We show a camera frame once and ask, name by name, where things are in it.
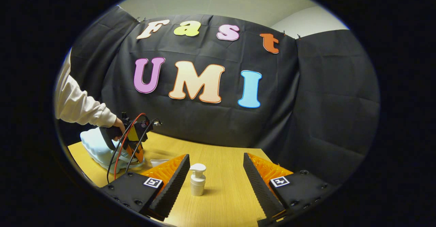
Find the red cable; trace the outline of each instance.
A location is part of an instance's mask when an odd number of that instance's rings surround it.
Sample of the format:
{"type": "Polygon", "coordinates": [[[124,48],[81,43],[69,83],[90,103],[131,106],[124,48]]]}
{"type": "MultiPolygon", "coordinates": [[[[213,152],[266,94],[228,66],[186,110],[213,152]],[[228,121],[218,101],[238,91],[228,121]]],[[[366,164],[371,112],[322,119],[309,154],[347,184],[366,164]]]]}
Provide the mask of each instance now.
{"type": "Polygon", "coordinates": [[[123,143],[121,144],[120,152],[118,153],[118,157],[116,158],[116,161],[115,161],[115,168],[114,168],[114,171],[113,171],[113,179],[114,179],[114,180],[116,179],[116,166],[117,166],[117,164],[118,164],[118,159],[120,158],[121,151],[122,151],[123,146],[124,146],[124,141],[126,140],[127,136],[129,135],[129,132],[130,132],[130,130],[132,129],[132,127],[134,126],[135,122],[137,121],[137,119],[138,119],[141,115],[145,115],[145,113],[141,113],[141,114],[139,114],[139,115],[136,117],[136,119],[132,122],[132,125],[129,127],[129,130],[128,130],[127,133],[126,133],[126,136],[124,136],[123,143]]]}

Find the hand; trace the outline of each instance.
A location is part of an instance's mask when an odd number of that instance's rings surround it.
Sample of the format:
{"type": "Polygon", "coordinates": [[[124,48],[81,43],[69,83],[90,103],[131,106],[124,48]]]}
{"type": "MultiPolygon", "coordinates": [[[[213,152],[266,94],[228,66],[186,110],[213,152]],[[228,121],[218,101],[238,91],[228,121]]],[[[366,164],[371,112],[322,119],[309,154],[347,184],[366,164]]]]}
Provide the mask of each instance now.
{"type": "MultiPolygon", "coordinates": [[[[123,122],[117,117],[115,120],[115,123],[113,124],[114,127],[118,127],[121,129],[121,134],[124,134],[124,132],[126,131],[126,128],[124,127],[123,122]]],[[[113,140],[114,141],[118,141],[120,140],[121,137],[115,137],[113,140]]]]}

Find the ceiling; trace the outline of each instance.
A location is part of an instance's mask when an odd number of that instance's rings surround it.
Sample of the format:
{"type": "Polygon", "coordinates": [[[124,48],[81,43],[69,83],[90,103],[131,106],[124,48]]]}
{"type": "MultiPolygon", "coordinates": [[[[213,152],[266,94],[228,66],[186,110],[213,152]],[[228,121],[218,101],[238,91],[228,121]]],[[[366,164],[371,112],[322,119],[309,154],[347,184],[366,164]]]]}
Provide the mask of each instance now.
{"type": "Polygon", "coordinates": [[[175,14],[228,16],[271,27],[287,16],[316,6],[311,0],[125,0],[119,5],[135,18],[175,14]]]}

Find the person's arm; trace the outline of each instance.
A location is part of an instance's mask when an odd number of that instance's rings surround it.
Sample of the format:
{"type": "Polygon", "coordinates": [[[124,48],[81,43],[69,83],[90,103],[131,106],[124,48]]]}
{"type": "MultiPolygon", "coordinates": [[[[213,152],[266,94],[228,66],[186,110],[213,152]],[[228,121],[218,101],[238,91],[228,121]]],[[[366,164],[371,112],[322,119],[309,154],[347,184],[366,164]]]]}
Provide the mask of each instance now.
{"type": "Polygon", "coordinates": [[[125,128],[120,119],[110,112],[105,103],[94,100],[82,91],[77,81],[70,76],[70,55],[71,49],[65,58],[64,65],[58,76],[58,83],[55,91],[54,114],[56,119],[69,123],[85,125],[90,123],[99,127],[117,126],[124,133],[125,128]]]}

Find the white wall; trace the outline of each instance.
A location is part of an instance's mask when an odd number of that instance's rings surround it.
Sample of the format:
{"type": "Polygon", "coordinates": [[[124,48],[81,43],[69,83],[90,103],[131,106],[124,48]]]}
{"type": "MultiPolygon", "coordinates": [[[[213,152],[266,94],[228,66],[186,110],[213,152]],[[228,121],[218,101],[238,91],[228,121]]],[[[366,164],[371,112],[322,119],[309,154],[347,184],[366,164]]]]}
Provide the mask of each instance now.
{"type": "Polygon", "coordinates": [[[329,30],[349,30],[338,18],[322,7],[315,6],[298,11],[274,24],[271,28],[293,38],[329,30]]]}

